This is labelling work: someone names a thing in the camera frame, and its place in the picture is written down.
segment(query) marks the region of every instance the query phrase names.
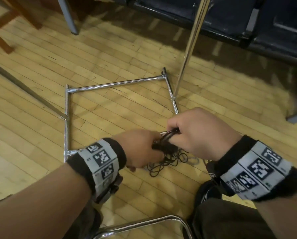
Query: square metal frame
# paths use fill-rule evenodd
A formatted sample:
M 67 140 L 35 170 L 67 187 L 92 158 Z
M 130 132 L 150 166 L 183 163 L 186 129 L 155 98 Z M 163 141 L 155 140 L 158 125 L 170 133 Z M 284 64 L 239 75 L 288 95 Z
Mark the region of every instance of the square metal frame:
M 163 68 L 162 74 L 160 76 L 153 76 L 148 78 L 141 78 L 136 80 L 126 80 L 126 81 L 120 81 L 120 82 L 112 82 L 107 84 L 101 84 L 101 85 L 92 85 L 92 86 L 85 86 L 85 87 L 78 87 L 78 88 L 69 88 L 68 85 L 66 85 L 65 88 L 65 103 L 64 103 L 64 113 L 67 117 L 64 121 L 64 162 L 68 159 L 69 156 L 74 155 L 79 151 L 79 149 L 70 150 L 70 143 L 69 143 L 69 136 L 70 136 L 70 128 L 69 128 L 69 122 L 70 122 L 70 115 L 69 115 L 69 106 L 70 106 L 70 96 L 71 93 L 76 92 L 83 92 L 87 90 L 95 90 L 95 89 L 102 89 L 102 88 L 110 88 L 113 86 L 120 86 L 120 85 L 129 85 L 129 84 L 135 84 L 145 81 L 153 81 L 153 80 L 165 80 L 167 88 L 170 93 L 170 101 L 173 104 L 174 113 L 178 114 L 178 107 L 176 104 L 175 99 L 173 99 L 173 91 L 172 87 L 170 85 L 169 77 L 166 71 L 166 68 Z

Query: parquet floor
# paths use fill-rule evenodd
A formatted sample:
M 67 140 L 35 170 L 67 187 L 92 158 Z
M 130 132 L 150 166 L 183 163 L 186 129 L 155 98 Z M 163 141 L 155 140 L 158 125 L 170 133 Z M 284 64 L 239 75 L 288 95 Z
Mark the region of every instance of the parquet floor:
M 78 36 L 62 15 L 24 5 L 43 23 L 35 30 L 18 17 L 0 35 L 0 65 L 59 109 L 64 86 L 81 87 L 179 71 L 189 31 L 149 15 L 99 3 Z M 5 9 L 0 7 L 0 15 Z M 270 145 L 297 167 L 297 124 L 285 121 L 297 68 L 200 36 L 179 90 L 179 109 L 203 107 L 236 130 Z M 164 131 L 173 116 L 164 81 L 76 93 L 72 96 L 72 149 L 102 137 L 145 128 Z M 25 188 L 63 161 L 63 121 L 0 76 L 0 199 Z M 120 190 L 101 211 L 104 225 L 177 214 L 187 217 L 194 193 L 209 179 L 202 162 L 165 168 L 151 178 L 121 171 Z M 238 197 L 225 198 L 253 206 Z M 180 238 L 174 223 L 123 233 L 119 238 Z

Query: black wire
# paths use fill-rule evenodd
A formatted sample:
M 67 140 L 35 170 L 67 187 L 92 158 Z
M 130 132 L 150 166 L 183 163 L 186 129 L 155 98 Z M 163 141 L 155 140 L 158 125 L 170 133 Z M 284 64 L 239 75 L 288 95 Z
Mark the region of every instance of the black wire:
M 164 152 L 164 160 L 160 163 L 151 163 L 147 165 L 147 170 L 151 177 L 156 177 L 164 169 L 165 166 L 177 166 L 178 161 L 182 163 L 188 162 L 188 156 L 186 151 L 182 148 L 178 148 L 176 152 Z

